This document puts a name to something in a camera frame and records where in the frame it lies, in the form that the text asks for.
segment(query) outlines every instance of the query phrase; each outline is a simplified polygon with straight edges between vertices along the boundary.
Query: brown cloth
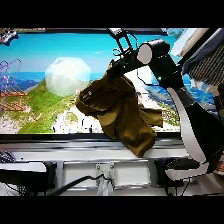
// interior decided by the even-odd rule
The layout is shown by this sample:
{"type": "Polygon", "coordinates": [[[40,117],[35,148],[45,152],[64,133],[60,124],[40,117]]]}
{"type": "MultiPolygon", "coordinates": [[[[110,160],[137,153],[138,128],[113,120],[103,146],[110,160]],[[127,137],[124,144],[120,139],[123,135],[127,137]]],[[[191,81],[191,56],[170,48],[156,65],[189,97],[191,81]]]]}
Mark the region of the brown cloth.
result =
{"type": "Polygon", "coordinates": [[[134,85],[125,76],[112,80],[105,73],[80,92],[76,106],[98,119],[106,135],[120,139],[138,157],[155,143],[156,132],[151,127],[163,127],[162,110],[138,105],[134,85]]]}

